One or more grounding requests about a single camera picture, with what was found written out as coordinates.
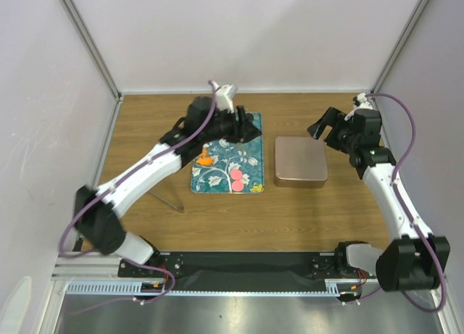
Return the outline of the metal tongs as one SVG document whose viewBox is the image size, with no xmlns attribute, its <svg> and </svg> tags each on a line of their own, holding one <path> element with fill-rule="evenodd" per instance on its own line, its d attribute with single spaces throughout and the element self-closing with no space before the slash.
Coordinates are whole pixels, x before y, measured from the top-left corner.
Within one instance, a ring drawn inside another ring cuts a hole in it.
<svg viewBox="0 0 464 334">
<path fill-rule="evenodd" d="M 168 199 L 163 198 L 162 196 L 158 195 L 154 191 L 149 191 L 149 193 L 155 197 L 156 199 L 160 200 L 162 203 L 168 205 L 170 208 L 174 209 L 175 211 L 179 213 L 184 213 L 185 212 L 185 207 L 182 202 L 177 202 L 174 203 L 173 201 L 170 201 Z"/>
</svg>

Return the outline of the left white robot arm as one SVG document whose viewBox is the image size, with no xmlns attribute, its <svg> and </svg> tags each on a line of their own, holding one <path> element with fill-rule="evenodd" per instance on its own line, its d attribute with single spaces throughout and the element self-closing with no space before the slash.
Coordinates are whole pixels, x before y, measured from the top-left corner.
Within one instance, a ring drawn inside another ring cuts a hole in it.
<svg viewBox="0 0 464 334">
<path fill-rule="evenodd" d="M 121 218 L 146 192 L 197 158 L 206 143 L 248 143 L 261 135 L 242 106 L 221 108 L 210 97 L 196 97 L 144 158 L 95 189 L 77 190 L 72 226 L 100 254 L 130 260 L 143 276 L 152 276 L 160 267 L 156 248 L 126 231 Z"/>
</svg>

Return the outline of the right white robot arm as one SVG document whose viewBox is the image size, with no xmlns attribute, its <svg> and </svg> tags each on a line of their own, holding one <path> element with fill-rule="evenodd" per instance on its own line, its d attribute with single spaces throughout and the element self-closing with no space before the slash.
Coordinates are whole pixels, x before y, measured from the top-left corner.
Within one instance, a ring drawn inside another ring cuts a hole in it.
<svg viewBox="0 0 464 334">
<path fill-rule="evenodd" d="M 348 155 L 373 194 L 391 238 L 384 250 L 368 243 L 340 243 L 343 254 L 335 257 L 333 267 L 342 277 L 362 269 L 387 292 L 436 289 L 444 285 L 450 244 L 434 235 L 411 202 L 391 150 L 381 145 L 381 126 L 380 112 L 371 107 L 357 107 L 349 114 L 330 107 L 307 129 L 314 139 L 331 129 L 326 145 Z"/>
</svg>

